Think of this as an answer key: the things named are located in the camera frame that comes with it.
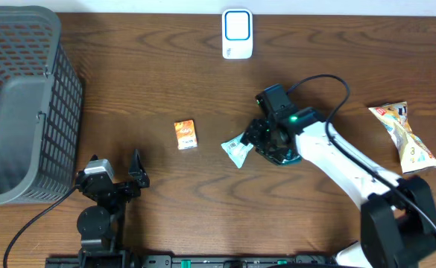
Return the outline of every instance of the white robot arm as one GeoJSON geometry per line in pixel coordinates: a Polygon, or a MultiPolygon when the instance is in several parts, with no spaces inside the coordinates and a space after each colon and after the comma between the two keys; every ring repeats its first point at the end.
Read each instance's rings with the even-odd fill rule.
{"type": "MultiPolygon", "coordinates": [[[[325,172],[330,179],[345,191],[358,209],[368,201],[367,198],[371,194],[384,194],[389,191],[388,187],[372,178],[370,174],[337,150],[329,142],[324,127],[324,122],[315,122],[304,128],[301,134],[295,136],[296,148],[303,159],[310,161],[325,172]]],[[[334,136],[335,141],[345,148],[347,152],[351,153],[361,163],[375,170],[389,183],[398,186],[396,181],[400,178],[398,174],[384,169],[355,149],[335,131],[331,124],[329,125],[329,131],[334,136]]],[[[339,252],[335,256],[335,261],[337,264],[346,267],[372,267],[367,261],[359,242],[339,252]]]]}
{"type": "Polygon", "coordinates": [[[276,165],[300,159],[318,166],[352,199],[361,211],[361,242],[334,256],[346,267],[413,267],[436,251],[436,207],[428,184],[418,176],[408,180],[379,166],[345,141],[331,124],[350,95],[339,77],[309,77],[287,92],[276,84],[256,96],[265,120],[254,120],[244,133],[258,153],[276,165]],[[329,118],[311,107],[298,109],[287,94],[301,83],[332,77],[341,81],[347,96],[329,118]],[[394,210],[405,213],[398,218],[394,210]]]}

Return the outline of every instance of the plastic wrapper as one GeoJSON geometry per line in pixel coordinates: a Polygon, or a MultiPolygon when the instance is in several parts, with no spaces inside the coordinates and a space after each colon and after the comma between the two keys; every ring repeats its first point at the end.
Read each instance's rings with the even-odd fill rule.
{"type": "Polygon", "coordinates": [[[239,136],[233,138],[230,141],[224,142],[221,144],[221,147],[224,151],[226,151],[227,155],[233,160],[234,164],[238,168],[241,168],[244,164],[244,160],[246,160],[247,154],[250,150],[253,149],[254,145],[249,143],[248,145],[244,145],[241,143],[241,138],[244,133],[241,133],[239,136]]]}
{"type": "Polygon", "coordinates": [[[368,108],[385,126],[398,149],[403,173],[436,168],[436,158],[423,144],[408,123],[406,101],[368,108]]]}

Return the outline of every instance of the wooden table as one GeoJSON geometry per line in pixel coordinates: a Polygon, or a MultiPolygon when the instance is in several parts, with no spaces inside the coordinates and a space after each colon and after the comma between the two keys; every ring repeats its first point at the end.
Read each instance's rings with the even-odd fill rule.
{"type": "MultiPolygon", "coordinates": [[[[436,18],[255,16],[249,60],[221,56],[221,17],[60,14],[62,42],[86,82],[78,168],[92,154],[128,179],[138,148],[151,187],[128,206],[125,243],[175,255],[334,253],[359,239],[359,212],[308,162],[277,167],[251,152],[237,169],[221,143],[261,112],[254,96],[314,74],[352,87],[335,121],[351,144],[401,173],[396,148],[368,106],[408,101],[414,132],[436,156],[436,18]],[[194,119],[199,145],[179,151],[173,123],[194,119]]],[[[344,89],[299,88],[301,107],[328,113],[344,89]]],[[[420,174],[436,200],[436,169],[420,174]]],[[[10,267],[43,267],[80,248],[75,223],[93,202],[74,193],[17,241],[10,267]]],[[[46,205],[0,206],[0,265],[15,233],[46,205]]],[[[422,267],[436,267],[436,254],[422,267]]]]}

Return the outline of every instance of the black cable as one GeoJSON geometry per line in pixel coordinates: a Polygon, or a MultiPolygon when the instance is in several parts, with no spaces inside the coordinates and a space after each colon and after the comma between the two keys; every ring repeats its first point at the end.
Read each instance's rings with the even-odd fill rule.
{"type": "Polygon", "coordinates": [[[12,249],[12,246],[14,246],[14,243],[17,241],[17,239],[19,238],[19,236],[22,235],[22,233],[29,227],[32,225],[32,223],[34,223],[36,220],[38,220],[40,217],[44,216],[45,214],[47,214],[47,212],[51,211],[52,209],[54,209],[56,206],[60,205],[61,202],[63,202],[65,199],[67,199],[67,197],[69,197],[75,190],[77,189],[77,186],[73,187],[72,189],[70,189],[66,195],[64,195],[62,198],[60,198],[58,201],[56,201],[54,204],[52,204],[51,206],[49,206],[48,208],[46,208],[44,211],[40,212],[37,216],[35,216],[32,220],[29,220],[28,223],[26,223],[24,225],[24,227],[22,227],[22,229],[20,229],[16,236],[12,239],[12,241],[9,243],[9,246],[7,246],[6,252],[4,253],[4,259],[2,260],[2,266],[4,268],[7,268],[7,258],[9,257],[9,253],[10,250],[12,249]]]}
{"type": "Polygon", "coordinates": [[[423,217],[428,223],[429,225],[434,229],[435,233],[436,233],[436,225],[435,223],[433,223],[433,221],[428,217],[428,215],[425,214],[425,212],[423,212],[421,210],[421,208],[419,208],[417,205],[415,205],[409,198],[407,198],[407,196],[405,196],[400,190],[398,190],[395,186],[393,186],[390,182],[388,182],[386,179],[382,178],[377,172],[373,171],[371,168],[369,168],[367,165],[361,163],[358,159],[356,159],[355,157],[353,157],[352,155],[350,155],[344,148],[342,148],[336,141],[334,136],[330,135],[330,131],[329,131],[329,124],[332,122],[333,118],[335,117],[335,114],[337,113],[337,111],[347,102],[347,100],[350,97],[350,87],[347,84],[347,82],[345,82],[342,78],[337,77],[335,75],[332,74],[319,74],[319,75],[315,75],[312,77],[307,77],[304,80],[301,80],[299,83],[296,83],[295,85],[293,85],[288,91],[287,94],[291,93],[292,91],[294,91],[299,85],[301,85],[302,83],[305,83],[306,81],[309,80],[313,80],[316,78],[321,78],[321,77],[329,77],[329,78],[333,78],[338,80],[339,82],[341,82],[344,86],[345,89],[347,90],[347,94],[345,95],[345,98],[342,100],[342,102],[340,102],[340,104],[338,104],[330,113],[329,117],[325,120],[325,133],[327,135],[327,137],[329,137],[329,141],[335,146],[335,148],[337,148],[337,150],[339,150],[344,156],[346,156],[348,159],[350,159],[352,162],[354,162],[356,165],[358,165],[361,169],[365,170],[367,173],[369,173],[373,178],[375,178],[376,180],[378,180],[379,182],[381,182],[383,185],[387,186],[390,191],[393,191],[401,200],[403,200],[403,202],[405,202],[408,206],[410,206],[412,209],[414,209],[421,217],[423,217]]]}

